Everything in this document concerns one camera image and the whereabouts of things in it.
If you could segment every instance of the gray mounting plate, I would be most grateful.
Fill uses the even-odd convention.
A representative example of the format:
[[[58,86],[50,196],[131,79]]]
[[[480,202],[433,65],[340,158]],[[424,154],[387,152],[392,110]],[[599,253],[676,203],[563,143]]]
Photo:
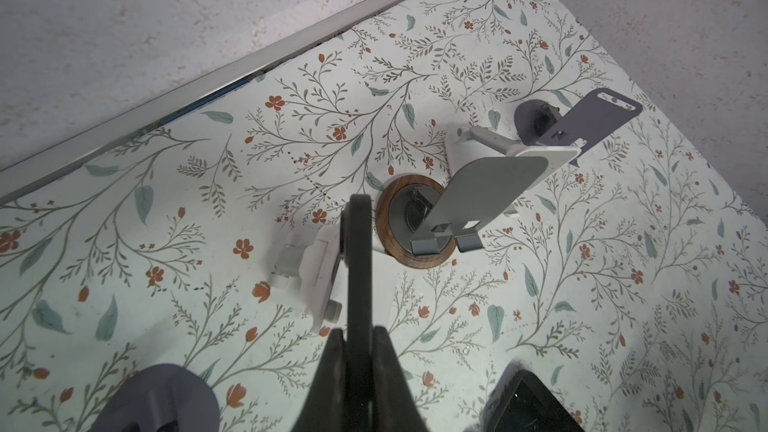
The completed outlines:
[[[537,180],[549,162],[540,156],[483,157],[460,168],[411,237],[434,241],[444,235],[477,235]],[[467,227],[469,222],[476,222]],[[471,247],[472,241],[466,237]]]
[[[626,96],[606,88],[595,89],[557,120],[550,130],[536,137],[530,130],[536,104],[532,106],[529,102],[532,101],[524,102],[514,111],[514,125],[523,143],[526,146],[570,146],[583,139],[586,143],[580,145],[580,157],[643,111],[641,104]]]

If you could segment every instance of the floral patterned surface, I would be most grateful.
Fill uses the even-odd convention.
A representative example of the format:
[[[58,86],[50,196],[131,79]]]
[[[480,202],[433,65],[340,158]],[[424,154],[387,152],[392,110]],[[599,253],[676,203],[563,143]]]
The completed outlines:
[[[766,227],[557,0],[407,0],[1,207],[0,423],[87,430],[171,362],[222,431],[289,430],[330,329],[267,283],[275,245],[399,175],[446,183],[457,124],[514,136],[520,101],[598,86],[645,111],[484,252],[398,271],[416,405],[473,427],[514,362],[586,430],[763,430]]]

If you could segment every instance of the metal edge strip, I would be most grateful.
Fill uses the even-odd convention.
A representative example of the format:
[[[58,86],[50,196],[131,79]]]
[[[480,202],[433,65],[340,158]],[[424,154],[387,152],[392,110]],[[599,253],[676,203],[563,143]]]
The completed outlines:
[[[262,72],[273,69],[402,1],[364,0],[0,170],[0,205],[25,196],[69,174],[101,153],[216,100],[247,84]]]

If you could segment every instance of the textured wall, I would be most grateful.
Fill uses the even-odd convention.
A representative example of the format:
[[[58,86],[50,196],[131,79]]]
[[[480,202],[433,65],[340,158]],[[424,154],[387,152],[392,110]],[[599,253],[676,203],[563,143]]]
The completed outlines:
[[[0,0],[0,168],[361,0]]]
[[[562,1],[765,221],[768,0]]]

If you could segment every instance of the wooden ring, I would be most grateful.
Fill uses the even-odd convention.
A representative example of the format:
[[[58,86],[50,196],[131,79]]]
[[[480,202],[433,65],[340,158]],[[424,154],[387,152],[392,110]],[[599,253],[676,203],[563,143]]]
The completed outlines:
[[[448,244],[439,254],[417,256],[405,250],[399,244],[389,227],[389,207],[392,204],[392,200],[402,188],[413,185],[432,187],[441,194],[445,191],[443,186],[426,176],[411,174],[410,176],[396,178],[379,196],[379,203],[376,205],[376,232],[379,234],[379,240],[384,246],[384,250],[401,264],[411,268],[437,267],[448,260],[453,251],[456,250],[456,239],[454,237],[451,237]]]

